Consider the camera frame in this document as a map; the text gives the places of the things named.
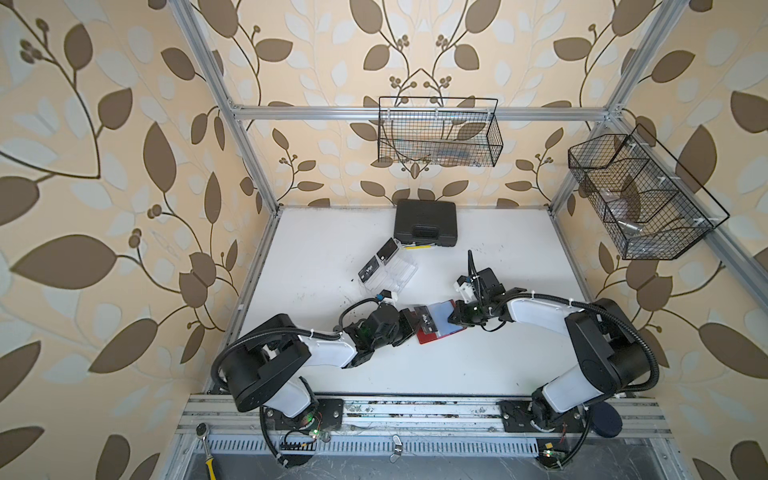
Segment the red leather card holder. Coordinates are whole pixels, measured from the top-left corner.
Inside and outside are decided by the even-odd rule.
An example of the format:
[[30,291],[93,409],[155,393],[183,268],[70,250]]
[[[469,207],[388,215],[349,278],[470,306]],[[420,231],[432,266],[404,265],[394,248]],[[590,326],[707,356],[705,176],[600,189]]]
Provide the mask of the red leather card holder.
[[465,327],[453,325],[448,322],[448,316],[453,311],[453,302],[453,300],[448,300],[426,305],[429,307],[439,332],[437,334],[425,335],[419,326],[416,336],[420,344],[431,343],[465,330]]

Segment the clear plastic organizer box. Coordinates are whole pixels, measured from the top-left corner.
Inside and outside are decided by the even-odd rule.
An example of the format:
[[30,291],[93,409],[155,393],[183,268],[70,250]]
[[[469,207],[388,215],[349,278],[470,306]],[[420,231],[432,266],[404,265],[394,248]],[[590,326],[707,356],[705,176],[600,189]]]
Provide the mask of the clear plastic organizer box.
[[371,280],[363,284],[357,273],[357,278],[364,291],[378,294],[388,290],[400,294],[410,280],[415,276],[418,266],[413,256],[407,251],[399,251],[387,265],[382,265]]

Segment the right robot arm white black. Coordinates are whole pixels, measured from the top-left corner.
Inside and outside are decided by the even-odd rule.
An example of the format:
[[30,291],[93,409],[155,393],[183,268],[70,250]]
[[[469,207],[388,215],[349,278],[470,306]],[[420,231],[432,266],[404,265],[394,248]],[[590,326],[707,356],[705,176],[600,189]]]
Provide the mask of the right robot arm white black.
[[448,322],[483,328],[494,318],[531,323],[572,344],[576,365],[531,395],[530,415],[540,427],[579,406],[619,393],[648,391],[659,381],[652,348],[612,300],[585,303],[514,289],[491,304],[458,300]]

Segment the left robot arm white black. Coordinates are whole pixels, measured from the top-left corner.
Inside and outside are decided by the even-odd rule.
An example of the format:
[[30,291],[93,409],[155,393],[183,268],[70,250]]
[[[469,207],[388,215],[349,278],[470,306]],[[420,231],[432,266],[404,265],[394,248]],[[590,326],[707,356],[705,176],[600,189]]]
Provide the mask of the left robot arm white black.
[[332,333],[297,327],[277,314],[222,350],[213,361],[211,380],[230,394],[240,412],[261,407],[307,423],[318,401],[303,367],[352,369],[383,347],[397,347],[416,335],[422,320],[411,310],[380,303],[368,317],[339,324]]

